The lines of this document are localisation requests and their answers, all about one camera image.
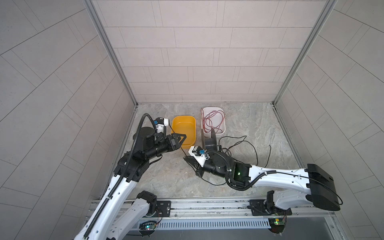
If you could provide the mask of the grey perforated cable spool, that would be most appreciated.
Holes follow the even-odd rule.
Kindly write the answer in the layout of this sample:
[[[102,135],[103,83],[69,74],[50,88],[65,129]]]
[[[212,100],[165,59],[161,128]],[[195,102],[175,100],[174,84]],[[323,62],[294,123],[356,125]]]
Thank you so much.
[[[219,145],[215,130],[212,128],[209,133],[202,129],[202,148],[204,150],[219,151]]]

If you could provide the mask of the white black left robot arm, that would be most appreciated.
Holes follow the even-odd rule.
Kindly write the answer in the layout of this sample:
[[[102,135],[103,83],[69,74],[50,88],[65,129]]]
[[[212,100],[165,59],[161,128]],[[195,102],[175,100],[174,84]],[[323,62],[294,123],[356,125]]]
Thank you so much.
[[[129,194],[151,164],[158,162],[164,153],[180,149],[186,134],[172,130],[167,134],[169,120],[144,114],[133,136],[131,150],[123,155],[114,170],[111,182],[95,212],[75,236],[76,240],[122,240],[138,221],[157,210],[156,195],[143,191],[131,207],[120,217]]]

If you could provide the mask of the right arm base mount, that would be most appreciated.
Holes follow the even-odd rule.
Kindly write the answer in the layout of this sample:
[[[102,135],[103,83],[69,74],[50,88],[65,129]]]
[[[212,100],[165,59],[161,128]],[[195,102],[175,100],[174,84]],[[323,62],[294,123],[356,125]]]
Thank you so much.
[[[282,210],[277,208],[273,202],[267,200],[250,200],[247,206],[252,212],[252,216],[291,216],[292,210]]]

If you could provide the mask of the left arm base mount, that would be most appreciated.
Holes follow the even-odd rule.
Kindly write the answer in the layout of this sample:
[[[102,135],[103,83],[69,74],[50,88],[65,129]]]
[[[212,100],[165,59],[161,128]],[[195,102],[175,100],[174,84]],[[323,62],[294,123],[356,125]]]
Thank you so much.
[[[171,211],[171,201],[157,201],[155,204],[150,204],[148,213],[145,218],[163,218],[169,217]]]

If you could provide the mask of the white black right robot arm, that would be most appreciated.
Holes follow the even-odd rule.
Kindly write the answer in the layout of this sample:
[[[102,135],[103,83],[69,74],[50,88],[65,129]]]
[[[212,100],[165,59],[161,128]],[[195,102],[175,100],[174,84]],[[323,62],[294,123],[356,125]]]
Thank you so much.
[[[255,187],[272,187],[265,203],[280,210],[312,204],[318,209],[339,211],[343,205],[337,194],[334,178],[316,164],[304,169],[283,170],[258,167],[236,162],[231,156],[215,150],[192,146],[189,155],[194,158],[199,172],[211,173],[225,179],[226,185],[236,191]]]

